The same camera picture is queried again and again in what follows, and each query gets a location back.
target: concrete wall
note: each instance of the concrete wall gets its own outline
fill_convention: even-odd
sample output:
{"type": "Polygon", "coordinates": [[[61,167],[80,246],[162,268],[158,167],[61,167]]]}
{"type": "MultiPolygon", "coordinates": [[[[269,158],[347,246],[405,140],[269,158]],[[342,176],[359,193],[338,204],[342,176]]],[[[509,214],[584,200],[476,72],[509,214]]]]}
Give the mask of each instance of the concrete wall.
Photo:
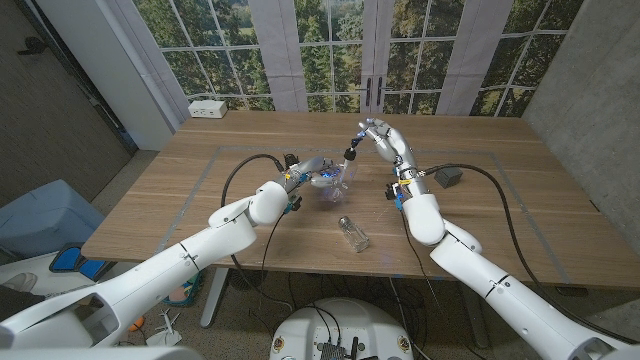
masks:
{"type": "Polygon", "coordinates": [[[138,147],[161,150],[173,134],[96,0],[38,4],[138,147]]]}
{"type": "Polygon", "coordinates": [[[640,254],[640,2],[585,0],[522,117],[640,254]]]}

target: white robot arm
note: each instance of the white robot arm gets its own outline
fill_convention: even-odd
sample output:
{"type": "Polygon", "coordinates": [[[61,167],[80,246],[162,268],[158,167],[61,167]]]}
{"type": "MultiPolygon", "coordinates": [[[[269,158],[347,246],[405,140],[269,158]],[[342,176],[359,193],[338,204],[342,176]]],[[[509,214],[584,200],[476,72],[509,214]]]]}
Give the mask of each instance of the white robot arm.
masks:
{"type": "Polygon", "coordinates": [[[36,304],[0,323],[0,349],[111,346],[122,332],[172,290],[218,259],[256,239],[253,227],[274,223],[313,173],[333,167],[321,156],[291,166],[256,194],[216,211],[209,227],[128,272],[91,287],[36,304]],[[77,303],[95,298],[102,307],[80,319],[77,303]]]}
{"type": "Polygon", "coordinates": [[[544,359],[600,359],[629,345],[581,326],[552,307],[517,279],[484,258],[468,232],[443,219],[438,203],[422,181],[411,148],[400,132],[379,119],[360,123],[378,153],[393,162],[413,237],[439,245],[431,258],[473,289],[544,359]]]}

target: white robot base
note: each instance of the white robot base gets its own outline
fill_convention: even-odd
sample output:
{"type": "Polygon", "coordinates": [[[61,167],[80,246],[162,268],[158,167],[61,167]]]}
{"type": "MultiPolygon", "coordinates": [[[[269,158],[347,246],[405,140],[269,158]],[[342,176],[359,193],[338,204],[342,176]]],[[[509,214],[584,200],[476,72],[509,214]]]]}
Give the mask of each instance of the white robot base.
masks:
{"type": "Polygon", "coordinates": [[[276,330],[270,359],[331,359],[342,354],[350,359],[413,359],[405,329],[389,314],[361,300],[328,298],[289,316],[276,330]],[[331,331],[331,342],[327,325],[331,331]],[[358,349],[355,357],[353,349],[358,349]]]}

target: power outlet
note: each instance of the power outlet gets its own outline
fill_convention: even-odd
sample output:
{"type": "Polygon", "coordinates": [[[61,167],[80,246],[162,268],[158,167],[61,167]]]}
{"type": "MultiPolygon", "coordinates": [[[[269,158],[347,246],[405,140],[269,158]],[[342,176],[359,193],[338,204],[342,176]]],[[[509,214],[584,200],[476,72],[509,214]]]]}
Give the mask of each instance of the power outlet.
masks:
{"type": "Polygon", "coordinates": [[[227,105],[224,101],[201,100],[189,105],[189,113],[193,117],[219,119],[227,113],[227,105]]]}

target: window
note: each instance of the window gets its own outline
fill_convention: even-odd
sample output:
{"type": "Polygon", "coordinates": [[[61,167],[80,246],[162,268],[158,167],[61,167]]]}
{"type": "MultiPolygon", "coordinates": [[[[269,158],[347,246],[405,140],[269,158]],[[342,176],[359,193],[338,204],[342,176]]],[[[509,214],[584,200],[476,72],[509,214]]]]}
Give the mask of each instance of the window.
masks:
{"type": "Polygon", "coordinates": [[[464,0],[394,3],[384,112],[434,114],[464,0]]]}
{"type": "Polygon", "coordinates": [[[363,0],[295,0],[309,111],[360,111],[363,0]]]}
{"type": "Polygon", "coordinates": [[[134,0],[189,100],[274,110],[247,0],[134,0]]]}
{"type": "Polygon", "coordinates": [[[471,115],[522,116],[582,0],[515,0],[471,115]]]}

